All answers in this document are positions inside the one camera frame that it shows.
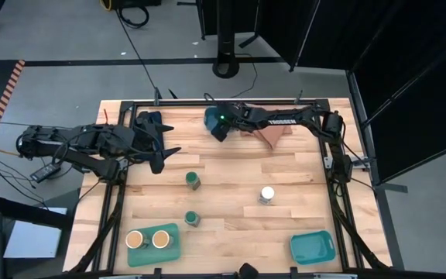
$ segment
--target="concrete floor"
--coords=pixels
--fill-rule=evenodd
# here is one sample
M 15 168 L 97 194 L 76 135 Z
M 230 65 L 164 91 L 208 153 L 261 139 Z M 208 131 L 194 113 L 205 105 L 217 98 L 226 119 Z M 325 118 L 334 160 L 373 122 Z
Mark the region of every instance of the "concrete floor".
M 201 40 L 195 7 L 165 0 L 149 8 L 146 28 L 128 29 L 142 58 L 214 57 L 216 39 Z M 237 43 L 249 35 L 239 36 Z M 277 57 L 262 40 L 242 52 Z M 0 12 L 0 59 L 112 60 L 135 59 L 133 49 L 113 12 L 95 0 L 6 0 Z M 257 64 L 255 88 L 245 97 L 349 97 L 342 71 L 317 69 L 288 72 L 286 64 Z M 251 64 L 242 64 L 229 80 L 215 77 L 210 64 L 148 66 L 163 96 L 172 89 L 179 98 L 200 98 L 204 92 L 228 97 L 252 84 Z M 76 126 L 94 122 L 103 99 L 152 98 L 153 90 L 140 66 L 26 67 L 13 93 L 3 122 Z M 0 126 L 0 148 L 14 150 L 24 126 Z M 39 168 L 40 160 L 26 161 L 0 154 L 0 159 L 24 174 Z M 396 234 L 407 270 L 446 272 L 446 156 L 396 179 L 409 187 L 408 195 L 389 193 Z M 54 206 L 71 208 L 77 201 L 81 175 L 71 171 L 55 181 L 39 184 L 36 193 Z M 35 204 L 0 179 L 0 194 Z M 56 274 L 63 254 L 55 260 L 20 271 L 15 277 Z

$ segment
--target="brown coffee cup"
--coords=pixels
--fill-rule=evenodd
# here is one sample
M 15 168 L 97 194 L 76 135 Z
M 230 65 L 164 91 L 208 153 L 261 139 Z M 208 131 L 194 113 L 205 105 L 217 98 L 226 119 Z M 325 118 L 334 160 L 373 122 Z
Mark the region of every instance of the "brown coffee cup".
M 155 248 L 168 248 L 171 246 L 171 244 L 173 244 L 173 237 L 171 237 L 168 232 L 159 230 L 154 233 L 153 245 L 155 246 Z
M 150 241 L 140 231 L 133 230 L 125 237 L 125 244 L 131 249 L 144 248 L 149 243 Z

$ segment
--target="orange striped tape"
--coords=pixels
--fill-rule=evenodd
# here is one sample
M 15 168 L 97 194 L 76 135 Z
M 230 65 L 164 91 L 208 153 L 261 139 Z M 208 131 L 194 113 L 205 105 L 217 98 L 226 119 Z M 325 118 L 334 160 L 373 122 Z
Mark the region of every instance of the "orange striped tape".
M 3 114 L 5 113 L 6 107 L 8 107 L 9 99 L 12 97 L 13 90 L 15 89 L 16 83 L 18 82 L 18 79 L 20 77 L 20 74 L 22 73 L 24 65 L 25 65 L 24 60 L 19 60 L 16 63 L 15 68 L 13 68 L 12 75 L 8 80 L 8 84 L 6 85 L 6 88 L 3 91 L 3 94 L 0 98 L 0 122 L 1 118 L 3 117 Z

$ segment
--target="teal tray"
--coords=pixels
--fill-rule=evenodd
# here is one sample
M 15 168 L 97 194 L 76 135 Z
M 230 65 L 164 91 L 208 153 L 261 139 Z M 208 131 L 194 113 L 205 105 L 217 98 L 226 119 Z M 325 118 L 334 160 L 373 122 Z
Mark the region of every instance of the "teal tray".
M 169 248 L 158 249 L 155 248 L 151 242 L 146 248 L 143 249 L 130 249 L 128 248 L 129 267 L 141 267 L 147 264 L 161 263 L 170 260 L 178 260 L 181 255 L 180 250 L 180 233 L 178 231 L 177 224 L 166 224 L 161 226 L 154 226 L 143 229 L 133 229 L 132 231 L 142 232 L 148 239 L 152 239 L 155 232 L 159 230 L 165 230 L 170 236 L 173 237 L 173 244 Z
M 301 265 L 318 264 L 335 258 L 335 245 L 327 231 L 292 236 L 292 258 Z

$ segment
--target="teal plastic bin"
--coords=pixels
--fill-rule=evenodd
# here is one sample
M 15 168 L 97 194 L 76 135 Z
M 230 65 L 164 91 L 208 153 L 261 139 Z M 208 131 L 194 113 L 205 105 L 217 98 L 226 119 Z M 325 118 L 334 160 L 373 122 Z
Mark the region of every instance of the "teal plastic bin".
M 327 231 L 292 236 L 292 258 L 300 265 L 319 264 L 335 258 L 335 245 Z

